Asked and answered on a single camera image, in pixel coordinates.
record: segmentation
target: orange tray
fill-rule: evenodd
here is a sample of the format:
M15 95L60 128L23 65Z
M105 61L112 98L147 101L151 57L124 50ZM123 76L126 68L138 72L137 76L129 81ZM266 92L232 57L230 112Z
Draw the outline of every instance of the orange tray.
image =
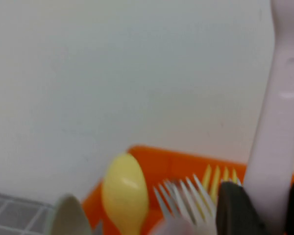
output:
M235 169L241 181L243 181L246 170L246 165L244 164L217 160L208 156L167 151L148 146L134 146L128 150L128 153L132 154L140 164L148 188L149 213L142 227L142 235L147 235L154 225L162 219L162 213L152 189L154 185L157 185L165 179L174 180L187 176L191 177L193 173L201 179L207 165L210 165L212 168L218 165L220 168L226 166L228 169ZM105 235L120 235L102 207L101 181L84 200L82 206L92 228L102 220L103 233Z

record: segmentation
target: plastic fork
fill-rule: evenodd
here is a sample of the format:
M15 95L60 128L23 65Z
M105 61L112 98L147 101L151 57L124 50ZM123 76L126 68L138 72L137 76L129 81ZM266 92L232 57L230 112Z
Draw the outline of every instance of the plastic fork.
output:
M172 214L158 189L156 187L153 188L161 211L165 220L171 219L172 216L182 216L194 224L199 234L216 235L216 206L196 175L193 175L193 177L196 187L189 178L186 178L186 184L182 180L179 181L180 188L169 181L164 182L164 187L159 184L159 189Z
M235 184L242 185L240 179L237 177L237 173L235 169L232 169L232 175L230 177L230 172L227 167L223 169L223 174L221 177L221 170L219 166L215 167L214 174L212 176L212 168L210 165L207 166L205 173L202 177L202 186L205 189L205 191L209 192L209 195L211 197L211 200L217 204L218 201L218 189L219 184L222 181L232 181Z

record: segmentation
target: utensil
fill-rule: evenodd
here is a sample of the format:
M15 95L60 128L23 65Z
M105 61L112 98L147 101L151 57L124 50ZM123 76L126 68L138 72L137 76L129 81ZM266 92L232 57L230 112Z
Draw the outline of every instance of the utensil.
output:
M294 0L272 0L272 65L244 188L269 232L284 232L294 165Z
M240 179L237 177L237 173L235 169L232 169L232 176L230 177L230 172L227 167L223 169L223 174L221 177L221 170L219 166L215 167L213 178L212 177L212 168L210 165L207 166L205 173L202 177L202 186L206 192L209 192L209 195L212 201L217 204L218 201L218 189L219 184L222 181L232 181L235 184L241 185Z
M148 213L143 172L130 154L118 155L102 182L103 208L122 235L138 235Z
M45 223L46 235L92 235L88 219L80 202L70 194L56 203Z
M197 188L193 185L189 178L186 178L188 187L183 181L179 181L181 190L178 189L177 185L172 184L169 181L164 182L164 186L167 190L159 184L159 189L169 205L172 215L165 202L162 200L159 191L155 187L153 188L154 193L165 220L170 220L172 216L182 216L194 224L199 234L216 235L216 206L208 193L204 190L199 179L195 175L193 175L193 177Z

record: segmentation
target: pink utensil handle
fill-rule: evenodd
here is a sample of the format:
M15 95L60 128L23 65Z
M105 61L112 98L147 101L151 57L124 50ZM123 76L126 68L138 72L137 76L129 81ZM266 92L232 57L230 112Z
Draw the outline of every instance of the pink utensil handle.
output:
M294 164L294 0L272 0L275 48L244 188L273 235L285 226Z

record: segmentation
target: yellow spoon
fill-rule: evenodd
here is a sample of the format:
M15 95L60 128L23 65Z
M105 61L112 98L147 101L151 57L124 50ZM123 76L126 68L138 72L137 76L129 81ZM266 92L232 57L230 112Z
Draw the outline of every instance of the yellow spoon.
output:
M118 155L102 183L106 214L122 235L139 235L148 213L148 192L143 172L130 154Z

